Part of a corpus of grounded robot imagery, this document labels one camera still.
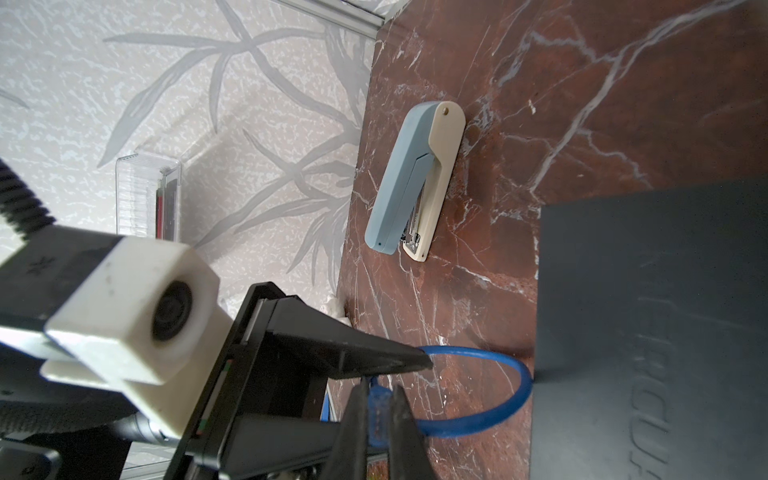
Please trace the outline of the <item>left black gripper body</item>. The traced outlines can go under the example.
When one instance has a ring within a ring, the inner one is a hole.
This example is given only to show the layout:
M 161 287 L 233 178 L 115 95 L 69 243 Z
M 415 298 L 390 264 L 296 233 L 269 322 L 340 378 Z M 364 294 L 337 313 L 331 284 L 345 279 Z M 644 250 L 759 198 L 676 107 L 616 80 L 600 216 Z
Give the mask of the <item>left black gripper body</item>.
M 327 378 L 267 332 L 277 301 L 274 283 L 248 290 L 223 350 L 165 473 L 168 479 L 221 479 L 219 460 L 239 417 L 320 420 Z

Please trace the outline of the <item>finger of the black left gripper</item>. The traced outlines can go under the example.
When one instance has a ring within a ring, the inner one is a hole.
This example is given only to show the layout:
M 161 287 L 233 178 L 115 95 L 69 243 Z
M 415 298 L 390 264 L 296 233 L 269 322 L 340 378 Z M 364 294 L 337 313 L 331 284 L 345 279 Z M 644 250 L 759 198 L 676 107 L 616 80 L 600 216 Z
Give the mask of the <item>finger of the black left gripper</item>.
M 308 368 L 331 379 L 433 368 L 423 350 L 356 330 L 294 297 L 277 301 L 267 332 Z
M 252 479 L 324 463 L 341 424 L 245 415 L 235 420 L 219 460 L 221 479 Z

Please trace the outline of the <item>grey phone slab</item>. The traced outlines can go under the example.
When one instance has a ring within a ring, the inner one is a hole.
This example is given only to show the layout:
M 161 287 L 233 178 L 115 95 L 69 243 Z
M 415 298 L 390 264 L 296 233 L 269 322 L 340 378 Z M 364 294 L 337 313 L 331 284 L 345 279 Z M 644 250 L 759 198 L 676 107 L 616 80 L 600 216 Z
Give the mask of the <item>grey phone slab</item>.
M 401 249 L 424 262 L 435 235 L 462 142 L 466 117 L 453 101 L 418 104 L 407 113 L 365 230 L 366 245 Z

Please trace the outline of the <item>aluminium frame post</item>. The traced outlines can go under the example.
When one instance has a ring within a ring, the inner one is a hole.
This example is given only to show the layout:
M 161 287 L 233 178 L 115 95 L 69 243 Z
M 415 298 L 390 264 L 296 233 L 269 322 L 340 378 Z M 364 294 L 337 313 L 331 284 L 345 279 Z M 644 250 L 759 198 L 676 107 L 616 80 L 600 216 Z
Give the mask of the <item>aluminium frame post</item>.
M 276 0 L 276 2 L 369 39 L 376 39 L 385 23 L 380 15 L 347 1 Z

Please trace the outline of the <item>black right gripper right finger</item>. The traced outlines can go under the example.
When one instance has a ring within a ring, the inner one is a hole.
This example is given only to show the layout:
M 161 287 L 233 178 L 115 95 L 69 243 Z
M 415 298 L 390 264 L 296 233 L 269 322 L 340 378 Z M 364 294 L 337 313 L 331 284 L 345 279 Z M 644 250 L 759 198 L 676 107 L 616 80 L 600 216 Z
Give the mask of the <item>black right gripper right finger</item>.
M 405 390 L 393 389 L 388 427 L 388 469 L 393 480 L 437 480 Z

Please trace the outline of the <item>clear plastic wall bin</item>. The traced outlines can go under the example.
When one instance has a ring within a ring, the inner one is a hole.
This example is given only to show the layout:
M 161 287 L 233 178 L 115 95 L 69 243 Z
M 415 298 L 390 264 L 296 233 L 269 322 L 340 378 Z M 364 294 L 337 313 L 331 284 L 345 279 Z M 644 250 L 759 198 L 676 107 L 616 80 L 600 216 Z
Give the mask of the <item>clear plastic wall bin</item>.
M 116 231 L 180 241 L 183 164 L 136 152 L 115 163 Z

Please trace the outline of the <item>dark grey network switch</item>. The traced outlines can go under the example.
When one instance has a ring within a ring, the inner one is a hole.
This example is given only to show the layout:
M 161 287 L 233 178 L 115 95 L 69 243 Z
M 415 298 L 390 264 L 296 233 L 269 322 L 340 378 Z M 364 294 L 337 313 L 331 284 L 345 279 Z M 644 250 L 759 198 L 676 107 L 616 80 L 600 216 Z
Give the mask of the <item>dark grey network switch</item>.
M 530 475 L 767 475 L 767 182 L 541 214 Z

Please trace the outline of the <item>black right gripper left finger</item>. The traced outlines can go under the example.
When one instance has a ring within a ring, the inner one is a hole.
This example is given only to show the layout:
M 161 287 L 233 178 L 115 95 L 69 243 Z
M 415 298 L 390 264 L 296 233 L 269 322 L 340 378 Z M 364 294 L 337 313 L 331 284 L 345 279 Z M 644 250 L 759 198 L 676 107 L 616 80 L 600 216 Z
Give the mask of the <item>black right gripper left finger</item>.
M 367 474 L 369 383 L 362 380 L 351 393 L 338 435 L 320 479 L 363 480 Z

